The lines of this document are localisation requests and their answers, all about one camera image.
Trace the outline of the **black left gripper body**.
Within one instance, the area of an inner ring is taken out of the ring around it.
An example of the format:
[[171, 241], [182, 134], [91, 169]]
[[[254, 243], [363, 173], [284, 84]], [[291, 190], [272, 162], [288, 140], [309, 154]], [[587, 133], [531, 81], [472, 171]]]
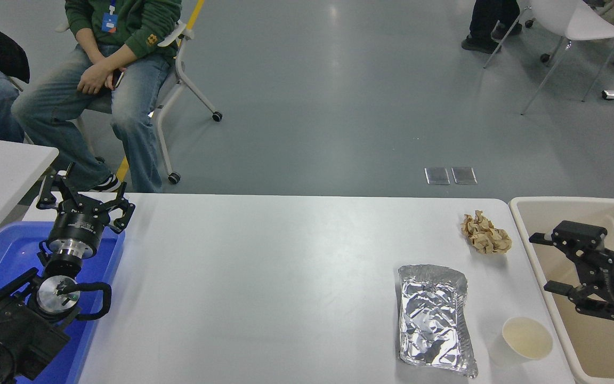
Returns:
[[73, 248], [78, 252], [96, 252], [106, 223], [99, 216], [61, 209], [48, 238], [48, 249], [53, 252]]

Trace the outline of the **seated person's left hand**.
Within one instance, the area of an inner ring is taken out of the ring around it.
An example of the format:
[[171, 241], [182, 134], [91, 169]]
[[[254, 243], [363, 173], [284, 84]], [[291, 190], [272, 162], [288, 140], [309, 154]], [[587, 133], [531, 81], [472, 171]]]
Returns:
[[114, 90], [113, 73], [115, 69], [109, 64], [98, 62], [90, 66], [80, 77], [77, 90], [83, 94], [97, 94], [103, 87]]

